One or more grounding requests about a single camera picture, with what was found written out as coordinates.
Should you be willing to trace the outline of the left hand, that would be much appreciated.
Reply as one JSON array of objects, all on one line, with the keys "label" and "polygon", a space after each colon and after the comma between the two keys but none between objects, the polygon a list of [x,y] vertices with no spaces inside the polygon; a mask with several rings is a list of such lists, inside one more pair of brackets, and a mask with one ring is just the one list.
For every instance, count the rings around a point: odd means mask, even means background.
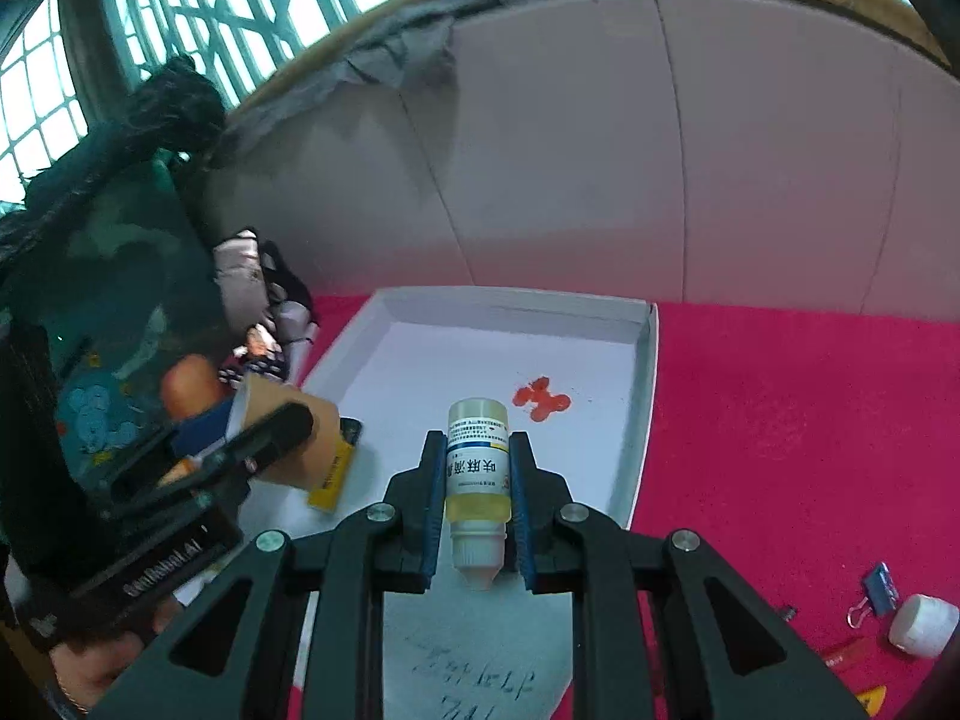
[{"label": "left hand", "polygon": [[184,605],[170,596],[153,611],[148,635],[127,631],[114,639],[62,642],[53,647],[49,653],[53,669],[53,681],[47,686],[49,706],[60,718],[85,718],[149,642],[183,611]]}]

